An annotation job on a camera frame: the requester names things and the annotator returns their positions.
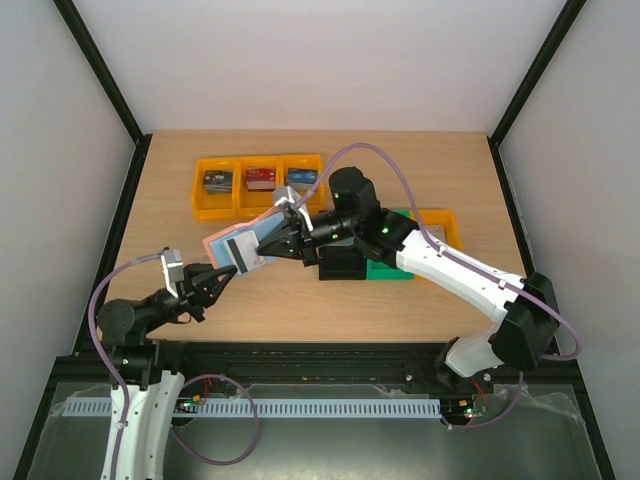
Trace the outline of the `pink card holder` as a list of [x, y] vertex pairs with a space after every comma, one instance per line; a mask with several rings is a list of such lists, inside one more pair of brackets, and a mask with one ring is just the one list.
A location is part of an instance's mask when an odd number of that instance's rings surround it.
[[257, 271], [276, 260], [258, 253], [261, 240], [284, 220], [282, 212], [269, 209], [253, 220], [234, 224], [203, 240], [203, 246], [215, 268], [235, 266], [237, 276]]

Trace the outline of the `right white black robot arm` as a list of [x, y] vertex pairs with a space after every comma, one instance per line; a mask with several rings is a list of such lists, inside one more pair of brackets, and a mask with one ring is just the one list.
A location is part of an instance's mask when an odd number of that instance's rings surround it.
[[317, 215], [295, 206], [292, 196], [281, 197], [276, 204], [284, 219], [260, 240], [258, 254], [309, 266], [320, 248], [352, 239], [365, 258], [429, 280], [484, 313], [492, 327], [450, 340], [437, 357], [434, 376], [447, 391], [501, 365], [537, 368], [559, 326], [544, 309], [555, 299], [547, 277], [499, 271], [425, 236], [415, 217], [382, 207], [373, 183], [356, 167], [332, 173], [329, 188], [334, 207]]

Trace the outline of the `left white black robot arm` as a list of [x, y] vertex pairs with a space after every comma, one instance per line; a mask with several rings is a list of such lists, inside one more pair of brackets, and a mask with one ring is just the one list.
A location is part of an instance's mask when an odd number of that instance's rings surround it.
[[236, 275], [235, 266], [163, 264], [165, 285], [141, 300], [98, 302], [114, 278], [109, 273], [89, 301], [87, 324], [110, 374], [111, 423], [102, 476], [160, 479], [173, 410], [186, 380], [183, 348], [152, 341], [148, 334], [183, 315], [202, 322]]

